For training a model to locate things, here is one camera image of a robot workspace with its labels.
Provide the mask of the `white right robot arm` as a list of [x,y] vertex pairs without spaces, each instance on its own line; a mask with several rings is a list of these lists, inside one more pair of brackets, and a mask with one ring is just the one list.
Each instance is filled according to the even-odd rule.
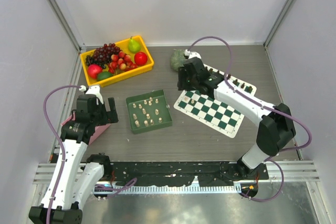
[[256,143],[237,161],[241,178],[255,175],[261,163],[276,156],[296,135],[287,105],[258,99],[229,81],[228,74],[206,68],[200,58],[188,59],[179,67],[177,87],[226,103],[258,127]]

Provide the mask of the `green white chess board mat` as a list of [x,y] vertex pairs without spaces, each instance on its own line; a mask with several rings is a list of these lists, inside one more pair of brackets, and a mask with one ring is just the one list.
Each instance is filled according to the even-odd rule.
[[238,110],[198,91],[182,91],[174,108],[230,138],[236,136],[244,119]]

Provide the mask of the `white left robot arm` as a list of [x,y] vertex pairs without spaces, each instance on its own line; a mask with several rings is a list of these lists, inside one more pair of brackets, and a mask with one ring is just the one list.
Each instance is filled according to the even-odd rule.
[[108,103],[109,111],[94,94],[78,97],[75,119],[61,130],[62,147],[48,190],[40,205],[29,211],[33,223],[81,223],[83,207],[95,184],[112,176],[110,158],[103,153],[92,154],[82,174],[77,175],[96,127],[118,122],[114,98]]

